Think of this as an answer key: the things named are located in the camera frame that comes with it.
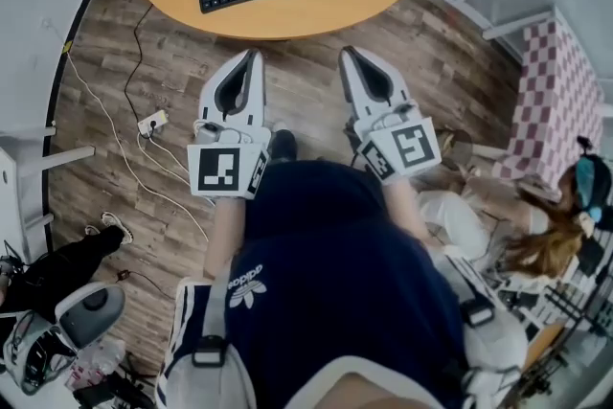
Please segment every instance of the wooden floor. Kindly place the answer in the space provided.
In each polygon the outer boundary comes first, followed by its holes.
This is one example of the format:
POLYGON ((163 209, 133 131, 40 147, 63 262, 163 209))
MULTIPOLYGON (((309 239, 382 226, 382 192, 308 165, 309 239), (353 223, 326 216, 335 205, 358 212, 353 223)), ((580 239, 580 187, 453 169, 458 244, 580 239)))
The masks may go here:
MULTIPOLYGON (((143 183, 189 208, 207 230, 211 208, 155 167, 136 145, 137 128, 123 88, 138 60, 132 30, 148 7, 148 0, 92 0, 72 57, 80 75, 102 98, 127 159, 143 183)), ((519 66, 439 0, 398 0, 386 12, 339 33, 264 43, 199 32, 153 8, 138 36, 143 64, 128 92, 141 119, 158 109, 168 111, 170 123, 162 128, 158 141, 184 163, 202 84, 229 57, 253 46, 266 59, 266 119, 288 124, 303 158, 351 160, 342 134, 350 110, 337 74, 338 53, 345 45, 366 48, 393 63, 421 111, 432 116, 437 126, 461 128, 480 144, 505 146, 508 141, 519 66)), ((56 247, 80 239, 85 224, 98 223, 101 212, 111 210, 134 232, 135 242, 107 258, 97 278, 114 281, 117 271, 131 269, 173 295, 182 278, 197 277, 206 240, 182 211, 137 184, 109 121, 69 64, 56 121, 55 150, 96 147, 94 157, 50 172, 56 247)), ((151 145, 146 149, 169 169, 182 173, 164 152, 151 145)), ((433 172, 421 184, 440 186, 439 177, 439 171, 433 172)), ((144 369, 153 371, 167 344, 173 302, 141 277, 133 276, 123 285, 128 302, 113 333, 127 342, 144 369)))

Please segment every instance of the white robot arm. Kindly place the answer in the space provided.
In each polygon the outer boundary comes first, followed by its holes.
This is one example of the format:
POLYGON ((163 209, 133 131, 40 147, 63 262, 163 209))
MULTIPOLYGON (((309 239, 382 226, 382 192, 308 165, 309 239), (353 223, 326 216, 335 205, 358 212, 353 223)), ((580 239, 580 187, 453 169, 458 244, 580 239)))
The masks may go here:
POLYGON ((362 142, 357 152, 381 183, 440 164, 432 119, 421 116, 398 69, 353 46, 341 50, 338 62, 353 130, 362 142))
POLYGON ((195 143, 188 146, 196 196, 253 199, 268 163, 264 123, 264 63, 258 50, 225 62, 200 92, 195 143))

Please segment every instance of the white chair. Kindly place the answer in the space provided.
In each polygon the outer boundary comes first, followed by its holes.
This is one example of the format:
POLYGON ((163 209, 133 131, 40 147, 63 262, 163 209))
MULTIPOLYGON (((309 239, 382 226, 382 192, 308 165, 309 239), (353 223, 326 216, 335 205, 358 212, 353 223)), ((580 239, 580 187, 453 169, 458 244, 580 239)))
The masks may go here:
MULTIPOLYGON (((10 138, 17 141, 40 139, 56 134, 52 127, 29 128, 14 132, 0 132, 0 139, 10 138)), ((61 166, 85 157, 94 155, 95 149, 91 146, 75 148, 65 152, 28 159, 26 162, 17 162, 0 147, 0 250, 10 247, 21 256, 25 263, 32 262, 28 247, 28 233, 37 227, 51 223, 52 214, 40 216, 29 222, 24 222, 21 202, 21 180, 32 177, 44 170, 61 166)))

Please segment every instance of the pink checkered cover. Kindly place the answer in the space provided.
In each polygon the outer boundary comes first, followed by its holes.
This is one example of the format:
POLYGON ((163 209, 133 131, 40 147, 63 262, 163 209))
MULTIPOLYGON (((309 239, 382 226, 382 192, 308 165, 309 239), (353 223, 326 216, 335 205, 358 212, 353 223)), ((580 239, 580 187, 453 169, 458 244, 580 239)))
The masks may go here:
POLYGON ((600 146, 604 100, 591 63, 572 32, 561 22, 545 21, 524 29, 519 96, 507 155, 494 164, 503 179, 531 177, 559 197, 557 182, 580 156, 579 135, 600 146))

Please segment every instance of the white pants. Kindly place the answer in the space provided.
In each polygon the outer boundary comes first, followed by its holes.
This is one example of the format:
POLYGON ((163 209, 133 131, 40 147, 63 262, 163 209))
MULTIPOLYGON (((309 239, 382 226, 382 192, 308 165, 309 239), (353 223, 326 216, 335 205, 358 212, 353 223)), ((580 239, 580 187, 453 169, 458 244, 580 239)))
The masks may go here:
POLYGON ((421 216, 444 228, 449 243, 457 245, 469 260, 488 251, 489 232, 466 200, 450 191, 426 191, 418 196, 421 216))

